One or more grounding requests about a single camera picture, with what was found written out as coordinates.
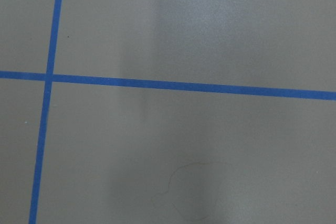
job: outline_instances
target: gray floor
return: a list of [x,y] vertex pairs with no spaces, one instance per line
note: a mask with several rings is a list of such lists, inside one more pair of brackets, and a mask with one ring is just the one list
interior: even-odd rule
[[[44,73],[54,0],[1,0]],[[55,73],[336,91],[336,0],[63,0]],[[0,223],[28,223],[44,83],[0,79]],[[37,223],[336,222],[336,103],[54,83]]]

